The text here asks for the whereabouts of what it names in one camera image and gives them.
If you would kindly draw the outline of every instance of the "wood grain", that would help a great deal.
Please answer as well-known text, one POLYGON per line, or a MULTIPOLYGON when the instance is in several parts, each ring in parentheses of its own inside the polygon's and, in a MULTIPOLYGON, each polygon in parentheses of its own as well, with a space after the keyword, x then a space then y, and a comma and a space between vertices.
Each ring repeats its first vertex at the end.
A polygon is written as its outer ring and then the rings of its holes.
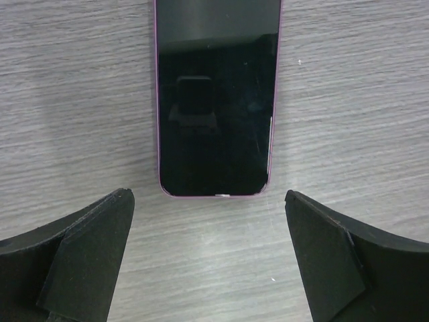
POLYGON ((429 242, 429 6, 285 0, 271 184, 174 200, 156 175, 151 4, 0 0, 0 239, 118 187, 110 321, 310 321, 284 195, 429 242))

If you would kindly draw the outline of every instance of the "smartphone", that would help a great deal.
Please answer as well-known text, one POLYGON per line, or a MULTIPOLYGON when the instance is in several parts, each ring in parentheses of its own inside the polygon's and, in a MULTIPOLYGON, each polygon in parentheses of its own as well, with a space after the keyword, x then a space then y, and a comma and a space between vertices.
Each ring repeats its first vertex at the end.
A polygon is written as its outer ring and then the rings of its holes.
POLYGON ((155 0, 158 160, 173 197, 269 181, 282 0, 155 0))

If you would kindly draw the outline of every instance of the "tabletop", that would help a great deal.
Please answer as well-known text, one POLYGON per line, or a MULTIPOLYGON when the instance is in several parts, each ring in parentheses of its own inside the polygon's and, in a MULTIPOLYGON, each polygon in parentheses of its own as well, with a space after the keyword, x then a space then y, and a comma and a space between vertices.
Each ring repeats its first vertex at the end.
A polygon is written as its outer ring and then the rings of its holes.
POLYGON ((429 5, 285 0, 271 183, 158 184, 151 1, 0 0, 0 239, 119 187, 136 206, 109 321, 311 321, 288 189, 429 242, 429 5))

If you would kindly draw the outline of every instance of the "phone screen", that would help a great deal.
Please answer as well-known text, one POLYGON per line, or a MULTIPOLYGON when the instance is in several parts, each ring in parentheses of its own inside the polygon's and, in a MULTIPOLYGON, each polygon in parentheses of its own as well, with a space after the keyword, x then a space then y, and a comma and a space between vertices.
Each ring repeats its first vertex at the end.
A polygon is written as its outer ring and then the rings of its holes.
POLYGON ((156 0, 160 182, 251 196, 269 178, 282 0, 156 0))

